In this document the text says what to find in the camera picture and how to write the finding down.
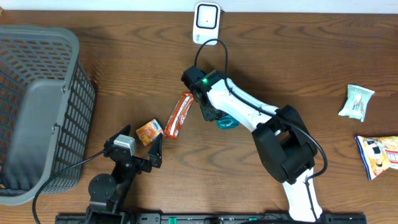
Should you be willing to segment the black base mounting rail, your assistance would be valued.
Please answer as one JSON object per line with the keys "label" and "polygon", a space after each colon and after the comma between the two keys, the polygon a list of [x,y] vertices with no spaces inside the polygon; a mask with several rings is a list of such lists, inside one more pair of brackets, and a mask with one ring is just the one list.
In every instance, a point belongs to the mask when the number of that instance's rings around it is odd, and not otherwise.
{"label": "black base mounting rail", "polygon": [[84,223],[135,223],[135,224],[261,224],[295,223],[286,213],[267,213],[264,215],[165,215],[159,213],[136,213],[129,217],[116,215],[57,215],[56,224]]}

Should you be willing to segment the pale green snack packet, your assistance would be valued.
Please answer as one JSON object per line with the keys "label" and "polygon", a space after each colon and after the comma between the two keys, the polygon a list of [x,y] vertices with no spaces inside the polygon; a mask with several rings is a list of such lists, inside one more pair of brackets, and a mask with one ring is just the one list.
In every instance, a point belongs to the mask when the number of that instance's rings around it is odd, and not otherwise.
{"label": "pale green snack packet", "polygon": [[363,122],[367,105],[375,91],[351,84],[347,86],[347,91],[346,103],[338,115],[348,116],[349,118],[358,119]]}

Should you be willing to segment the orange red snack bar wrapper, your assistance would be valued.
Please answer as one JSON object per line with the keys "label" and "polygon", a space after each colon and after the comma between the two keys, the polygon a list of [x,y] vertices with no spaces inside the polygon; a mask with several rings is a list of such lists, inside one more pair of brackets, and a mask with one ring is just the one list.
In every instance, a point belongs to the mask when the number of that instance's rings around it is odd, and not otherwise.
{"label": "orange red snack bar wrapper", "polygon": [[177,139],[192,103],[193,95],[189,92],[183,92],[175,105],[164,130],[164,133],[168,138]]}

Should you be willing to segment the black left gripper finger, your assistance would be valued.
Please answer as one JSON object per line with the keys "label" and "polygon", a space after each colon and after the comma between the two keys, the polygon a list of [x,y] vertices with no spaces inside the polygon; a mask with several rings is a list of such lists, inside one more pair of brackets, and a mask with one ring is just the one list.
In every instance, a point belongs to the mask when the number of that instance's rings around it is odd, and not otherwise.
{"label": "black left gripper finger", "polygon": [[123,134],[123,135],[129,136],[130,130],[131,130],[131,125],[130,125],[130,124],[128,124],[127,126],[123,127],[122,130],[120,130],[120,131],[119,131],[118,133],[116,133],[114,136],[112,136],[112,137],[110,137],[108,140],[106,140],[106,142],[105,142],[105,144],[104,144],[104,148],[107,149],[107,148],[111,148],[111,147],[113,147],[113,146],[117,146],[117,145],[115,145],[115,144],[113,143],[113,141],[116,139],[116,137],[117,137],[119,134]]}
{"label": "black left gripper finger", "polygon": [[160,133],[153,141],[153,144],[147,153],[151,166],[155,168],[160,168],[162,165],[162,140],[163,134]]}

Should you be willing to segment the grey plastic shopping basket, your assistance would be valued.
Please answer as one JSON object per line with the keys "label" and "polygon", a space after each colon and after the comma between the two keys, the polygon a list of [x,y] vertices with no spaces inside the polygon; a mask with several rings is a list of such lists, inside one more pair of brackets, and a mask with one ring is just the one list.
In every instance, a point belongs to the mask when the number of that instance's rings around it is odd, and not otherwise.
{"label": "grey plastic shopping basket", "polygon": [[2,205],[79,182],[96,100],[79,51],[64,28],[1,26]]}

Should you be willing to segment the yellow chips snack bag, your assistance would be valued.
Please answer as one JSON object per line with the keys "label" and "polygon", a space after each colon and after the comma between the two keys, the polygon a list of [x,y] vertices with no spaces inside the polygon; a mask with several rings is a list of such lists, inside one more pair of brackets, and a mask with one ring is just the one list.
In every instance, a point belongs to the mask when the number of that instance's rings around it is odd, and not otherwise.
{"label": "yellow chips snack bag", "polygon": [[373,180],[388,168],[397,169],[397,136],[356,136],[359,154],[368,180]]}

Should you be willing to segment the small orange tissue pack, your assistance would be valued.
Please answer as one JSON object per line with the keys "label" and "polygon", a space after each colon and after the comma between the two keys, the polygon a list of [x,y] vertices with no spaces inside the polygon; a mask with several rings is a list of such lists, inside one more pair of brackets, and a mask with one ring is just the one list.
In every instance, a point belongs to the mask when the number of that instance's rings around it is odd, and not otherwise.
{"label": "small orange tissue pack", "polygon": [[150,120],[148,123],[136,130],[136,134],[144,146],[150,144],[159,134],[163,133],[163,127],[157,119]]}

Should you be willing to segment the white barcode scanner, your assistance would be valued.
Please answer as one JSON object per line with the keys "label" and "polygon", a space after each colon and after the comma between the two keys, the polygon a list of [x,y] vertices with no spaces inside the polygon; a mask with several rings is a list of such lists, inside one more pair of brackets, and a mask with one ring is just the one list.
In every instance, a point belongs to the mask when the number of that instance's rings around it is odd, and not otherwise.
{"label": "white barcode scanner", "polygon": [[217,3],[199,2],[195,6],[192,39],[195,44],[217,39],[220,29],[221,8]]}

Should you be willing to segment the teal Listerine mouthwash bottle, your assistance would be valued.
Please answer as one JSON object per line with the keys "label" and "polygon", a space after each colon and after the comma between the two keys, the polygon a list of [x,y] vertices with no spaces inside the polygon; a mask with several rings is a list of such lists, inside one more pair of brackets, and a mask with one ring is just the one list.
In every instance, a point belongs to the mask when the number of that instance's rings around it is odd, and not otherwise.
{"label": "teal Listerine mouthwash bottle", "polygon": [[234,129],[240,125],[240,122],[230,115],[223,116],[221,119],[216,120],[217,127],[220,129]]}

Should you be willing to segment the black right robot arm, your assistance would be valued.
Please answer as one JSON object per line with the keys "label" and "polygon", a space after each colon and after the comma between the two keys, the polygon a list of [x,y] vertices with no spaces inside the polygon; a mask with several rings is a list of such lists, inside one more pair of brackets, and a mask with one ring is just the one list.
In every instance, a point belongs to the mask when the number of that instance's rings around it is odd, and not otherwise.
{"label": "black right robot arm", "polygon": [[207,121],[230,115],[252,134],[266,171],[282,183],[295,221],[317,222],[322,208],[313,186],[317,143],[311,138],[299,112],[287,105],[268,105],[237,87],[217,70],[209,74],[191,67],[182,82],[199,103]]}

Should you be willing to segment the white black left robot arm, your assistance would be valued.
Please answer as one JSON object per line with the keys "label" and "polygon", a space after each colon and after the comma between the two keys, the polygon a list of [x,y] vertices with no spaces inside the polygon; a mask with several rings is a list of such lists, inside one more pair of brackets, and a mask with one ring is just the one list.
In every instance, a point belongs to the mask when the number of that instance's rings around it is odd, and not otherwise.
{"label": "white black left robot arm", "polygon": [[142,172],[150,173],[162,164],[162,139],[160,133],[155,137],[148,151],[148,159],[136,157],[136,142],[129,133],[127,125],[114,136],[106,140],[103,154],[115,162],[110,174],[95,176],[89,186],[90,204],[86,209],[83,223],[131,223],[134,215],[121,210],[135,177]]}

